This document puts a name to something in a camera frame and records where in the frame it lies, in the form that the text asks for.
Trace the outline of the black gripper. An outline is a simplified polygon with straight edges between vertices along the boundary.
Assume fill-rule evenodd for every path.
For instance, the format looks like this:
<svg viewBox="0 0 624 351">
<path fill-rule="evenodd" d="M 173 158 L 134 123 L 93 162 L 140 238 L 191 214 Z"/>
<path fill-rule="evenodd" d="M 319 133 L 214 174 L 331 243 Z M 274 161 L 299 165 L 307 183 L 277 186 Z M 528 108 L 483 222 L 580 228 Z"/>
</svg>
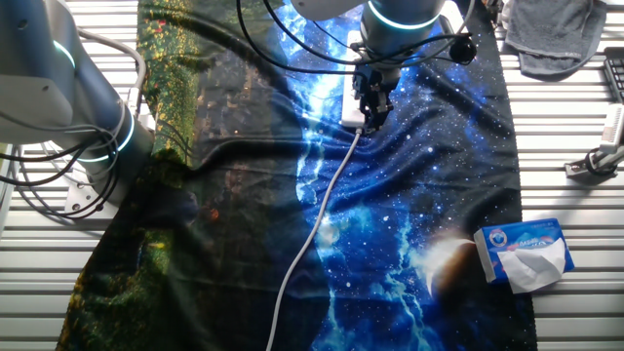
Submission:
<svg viewBox="0 0 624 351">
<path fill-rule="evenodd" d="M 362 129 L 380 131 L 394 110 L 390 93 L 396 89 L 396 78 L 388 70 L 357 70 L 352 86 L 364 116 Z"/>
</svg>

